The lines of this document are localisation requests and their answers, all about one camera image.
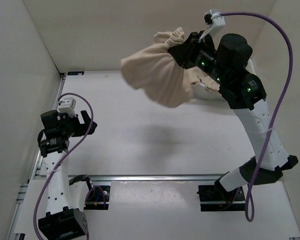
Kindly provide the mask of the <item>beige trousers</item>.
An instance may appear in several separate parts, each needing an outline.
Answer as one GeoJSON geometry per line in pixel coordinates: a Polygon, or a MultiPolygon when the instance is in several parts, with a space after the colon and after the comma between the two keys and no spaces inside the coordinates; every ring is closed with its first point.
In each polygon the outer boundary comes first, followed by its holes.
{"type": "Polygon", "coordinates": [[[168,49],[185,42],[181,27],[157,32],[152,45],[121,59],[121,75],[135,90],[168,108],[200,100],[221,100],[219,85],[198,67],[183,69],[168,49]]]}

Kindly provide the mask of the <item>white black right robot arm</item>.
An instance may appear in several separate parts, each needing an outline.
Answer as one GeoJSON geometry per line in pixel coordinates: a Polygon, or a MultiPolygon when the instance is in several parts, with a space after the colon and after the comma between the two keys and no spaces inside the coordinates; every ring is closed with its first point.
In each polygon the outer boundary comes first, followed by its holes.
{"type": "Polygon", "coordinates": [[[254,156],[248,162],[215,181],[217,198],[228,199],[233,190],[251,179],[255,185],[275,183],[283,171],[299,162],[296,156],[288,154],[270,126],[266,91],[261,80],[246,70],[253,49],[243,36],[228,33],[215,48],[210,35],[199,41],[199,33],[192,32],[184,43],[169,48],[168,53],[183,69],[198,67],[219,84],[218,92],[239,118],[252,145],[254,156]]]}

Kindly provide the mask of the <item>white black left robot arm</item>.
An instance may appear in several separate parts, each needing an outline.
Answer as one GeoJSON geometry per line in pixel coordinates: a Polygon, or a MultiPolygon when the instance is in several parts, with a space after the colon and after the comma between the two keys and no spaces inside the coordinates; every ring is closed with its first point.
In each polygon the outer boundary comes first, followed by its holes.
{"type": "Polygon", "coordinates": [[[40,240],[74,240],[88,236],[89,228],[84,207],[93,198],[95,188],[86,174],[69,178],[68,160],[74,151],[70,138],[79,143],[95,132],[93,114],[82,110],[80,116],[70,107],[41,114],[43,130],[38,146],[46,169],[46,181],[35,203],[32,224],[40,240]]]}

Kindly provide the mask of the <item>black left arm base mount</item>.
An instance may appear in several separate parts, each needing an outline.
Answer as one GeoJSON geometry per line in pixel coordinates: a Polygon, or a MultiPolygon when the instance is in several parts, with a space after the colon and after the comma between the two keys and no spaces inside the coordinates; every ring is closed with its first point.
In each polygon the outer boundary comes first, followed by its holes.
{"type": "Polygon", "coordinates": [[[71,208],[83,210],[108,210],[110,185],[94,185],[86,175],[77,175],[69,180],[71,208]]]}

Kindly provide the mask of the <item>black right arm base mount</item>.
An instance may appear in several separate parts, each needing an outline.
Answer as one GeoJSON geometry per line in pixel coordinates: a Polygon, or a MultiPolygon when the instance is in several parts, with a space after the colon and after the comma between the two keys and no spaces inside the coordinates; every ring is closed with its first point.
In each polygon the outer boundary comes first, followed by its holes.
{"type": "Polygon", "coordinates": [[[219,177],[214,184],[198,185],[196,194],[199,196],[201,212],[240,212],[245,211],[245,194],[243,187],[229,192],[222,190],[219,177]]]}

